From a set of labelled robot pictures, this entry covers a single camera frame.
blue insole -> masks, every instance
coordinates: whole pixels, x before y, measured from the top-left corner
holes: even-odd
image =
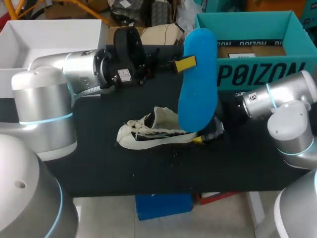
[[[204,129],[217,106],[217,39],[206,28],[195,29],[185,39],[184,56],[195,56],[197,66],[184,71],[178,120],[188,132]]]

white sneaker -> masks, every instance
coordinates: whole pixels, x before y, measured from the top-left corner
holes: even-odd
[[[196,135],[179,127],[178,115],[171,109],[154,107],[154,112],[142,119],[123,125],[117,142],[127,149],[144,150],[163,144],[189,143]]]

blue box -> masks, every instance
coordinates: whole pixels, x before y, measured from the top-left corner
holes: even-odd
[[[136,195],[135,204],[140,221],[190,212],[193,208],[190,194]]]
[[[195,27],[213,31],[218,46],[283,46],[286,52],[217,59],[219,90],[251,90],[300,70],[312,74],[317,63],[317,49],[291,11],[202,13]]]

black tabletop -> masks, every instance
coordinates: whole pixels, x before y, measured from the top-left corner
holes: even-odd
[[[167,145],[127,150],[116,145],[118,129],[154,106],[177,109],[182,76],[163,74],[143,87],[76,102],[78,146],[46,162],[74,197],[216,191],[280,190],[307,173],[283,162],[265,121],[248,121],[207,147]],[[1,121],[17,121],[13,99],[0,100]],[[317,108],[311,110],[317,132]]]

teal cardboard box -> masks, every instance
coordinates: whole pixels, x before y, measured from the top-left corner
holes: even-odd
[[[219,90],[250,90],[300,70],[313,73],[317,49],[293,12],[197,14],[196,28],[208,28],[218,46],[283,46],[285,56],[217,59]]]
[[[317,0],[306,0],[300,19],[305,29],[317,26]]]
[[[226,12],[240,10],[243,0],[194,0],[203,12]]]

